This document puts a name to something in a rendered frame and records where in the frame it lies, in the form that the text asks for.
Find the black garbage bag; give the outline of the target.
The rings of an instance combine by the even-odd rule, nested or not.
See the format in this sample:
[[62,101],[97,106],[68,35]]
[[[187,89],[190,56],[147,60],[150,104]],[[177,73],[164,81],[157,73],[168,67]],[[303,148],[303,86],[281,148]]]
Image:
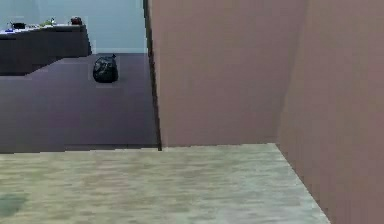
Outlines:
[[93,78],[98,83],[113,83],[119,78],[116,55],[99,57],[93,67]]

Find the dark grey kitchen counter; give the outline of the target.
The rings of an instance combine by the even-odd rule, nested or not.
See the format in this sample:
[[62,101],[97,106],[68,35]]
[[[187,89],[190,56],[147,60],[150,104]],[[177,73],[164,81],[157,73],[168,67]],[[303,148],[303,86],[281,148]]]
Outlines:
[[0,76],[25,76],[63,58],[91,54],[85,25],[0,33]]

